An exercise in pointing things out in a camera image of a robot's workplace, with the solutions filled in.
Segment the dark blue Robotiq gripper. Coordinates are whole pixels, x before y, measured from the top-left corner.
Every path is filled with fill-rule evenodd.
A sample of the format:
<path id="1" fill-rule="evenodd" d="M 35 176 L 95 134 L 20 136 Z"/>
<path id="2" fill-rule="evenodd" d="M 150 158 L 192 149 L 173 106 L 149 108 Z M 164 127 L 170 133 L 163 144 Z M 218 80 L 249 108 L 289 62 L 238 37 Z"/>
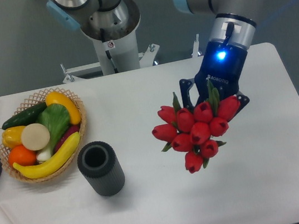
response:
<path id="1" fill-rule="evenodd" d="M 239 77 L 247 57 L 247 50 L 221 42 L 208 42 L 199 72 L 193 79 L 180 79 L 179 87 L 183 106 L 193 111 L 196 104 L 209 98 L 208 82 L 219 92 L 220 99 L 236 95 L 240 106 L 238 115 L 250 100 L 239 91 Z"/>

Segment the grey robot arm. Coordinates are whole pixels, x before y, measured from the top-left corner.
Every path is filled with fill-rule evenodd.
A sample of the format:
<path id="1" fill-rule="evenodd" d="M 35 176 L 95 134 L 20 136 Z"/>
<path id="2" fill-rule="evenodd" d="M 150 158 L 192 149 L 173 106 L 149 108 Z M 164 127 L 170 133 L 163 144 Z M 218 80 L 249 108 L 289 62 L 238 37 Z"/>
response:
<path id="1" fill-rule="evenodd" d="M 210 101 L 213 114 L 230 121 L 249 98 L 239 91 L 239 78 L 253 41 L 264 0 L 173 0 L 184 13 L 213 13 L 214 24 L 202 64 L 192 79 L 181 79 L 183 106 L 193 110 L 190 89 L 198 90 L 197 104 Z"/>

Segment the robot base with white pedestal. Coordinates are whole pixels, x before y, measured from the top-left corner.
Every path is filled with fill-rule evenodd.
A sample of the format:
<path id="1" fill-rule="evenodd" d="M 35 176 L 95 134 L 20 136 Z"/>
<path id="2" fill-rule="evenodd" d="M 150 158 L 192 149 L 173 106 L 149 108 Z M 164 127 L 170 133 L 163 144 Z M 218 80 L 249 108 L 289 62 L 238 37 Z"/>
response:
<path id="1" fill-rule="evenodd" d="M 140 68 L 141 14 L 133 0 L 49 0 L 46 7 L 62 26 L 92 41 L 104 75 Z"/>

